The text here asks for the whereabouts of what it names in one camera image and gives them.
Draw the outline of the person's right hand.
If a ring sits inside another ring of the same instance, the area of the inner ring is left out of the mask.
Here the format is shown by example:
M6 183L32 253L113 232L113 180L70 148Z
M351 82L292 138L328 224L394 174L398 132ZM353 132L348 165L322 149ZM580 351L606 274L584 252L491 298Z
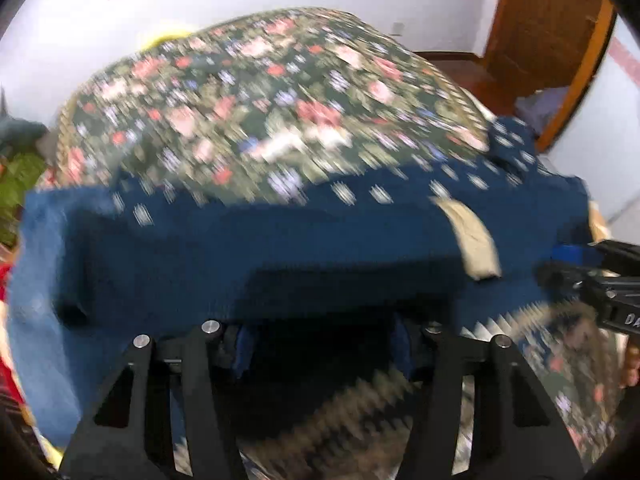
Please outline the person's right hand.
M622 371L620 372L620 386L632 388L638 385L640 368L639 337L629 336L626 342Z

